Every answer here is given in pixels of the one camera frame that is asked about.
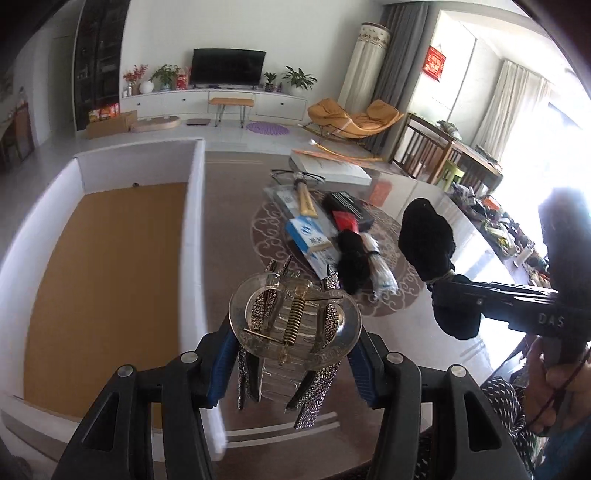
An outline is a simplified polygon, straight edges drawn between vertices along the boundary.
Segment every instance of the plastic bag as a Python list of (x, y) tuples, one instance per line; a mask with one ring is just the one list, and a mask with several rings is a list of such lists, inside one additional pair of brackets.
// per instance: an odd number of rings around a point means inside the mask
[(394, 278), (394, 274), (386, 265), (386, 261), (379, 254), (378, 243), (368, 233), (360, 233), (360, 236), (363, 240), (363, 246), (369, 254), (370, 278), (374, 287), (374, 295), (380, 298), (386, 293), (396, 293), (398, 283)]

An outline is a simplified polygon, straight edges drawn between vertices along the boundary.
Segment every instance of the wooden bench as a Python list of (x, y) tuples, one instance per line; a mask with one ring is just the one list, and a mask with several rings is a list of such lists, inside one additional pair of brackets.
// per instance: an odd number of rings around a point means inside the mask
[(246, 107), (254, 107), (255, 101), (252, 98), (224, 98), (214, 97), (209, 99), (210, 105), (217, 105), (216, 127), (222, 122), (224, 110), (228, 105), (240, 107), (240, 128), (244, 128), (246, 119)]

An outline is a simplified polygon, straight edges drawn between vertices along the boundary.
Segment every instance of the wooden handle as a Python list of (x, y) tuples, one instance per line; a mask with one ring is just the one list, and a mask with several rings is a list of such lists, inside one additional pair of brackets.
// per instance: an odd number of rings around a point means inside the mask
[(308, 185), (303, 181), (299, 182), (297, 185), (297, 193), (298, 200), (300, 201), (300, 215), (318, 218), (318, 213), (316, 213), (314, 203), (312, 203), (312, 197), (308, 191)]

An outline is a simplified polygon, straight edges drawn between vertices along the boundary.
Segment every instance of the curtain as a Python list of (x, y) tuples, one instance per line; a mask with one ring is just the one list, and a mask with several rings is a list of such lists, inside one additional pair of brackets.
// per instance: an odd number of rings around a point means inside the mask
[(545, 78), (505, 60), (490, 105), (474, 141), (500, 161), (519, 116), (533, 113), (548, 104), (551, 83)]
[[(373, 100), (398, 107), (409, 80), (421, 37), (425, 28), (429, 2), (387, 5), (380, 24), (391, 32), (390, 45), (378, 76)], [(378, 154), (385, 144), (388, 131), (367, 139), (366, 148)]]

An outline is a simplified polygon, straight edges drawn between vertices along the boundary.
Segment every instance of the red flowers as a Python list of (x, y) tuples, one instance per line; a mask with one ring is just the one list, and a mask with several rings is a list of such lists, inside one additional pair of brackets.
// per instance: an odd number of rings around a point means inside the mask
[(146, 73), (147, 69), (148, 69), (148, 66), (144, 65), (144, 64), (140, 65), (139, 67), (137, 65), (134, 65), (134, 71), (133, 72), (130, 72), (130, 71), (125, 72), (125, 74), (123, 75), (123, 78), (125, 79), (126, 82), (137, 83), (139, 81), (139, 79), (144, 76), (144, 73)]

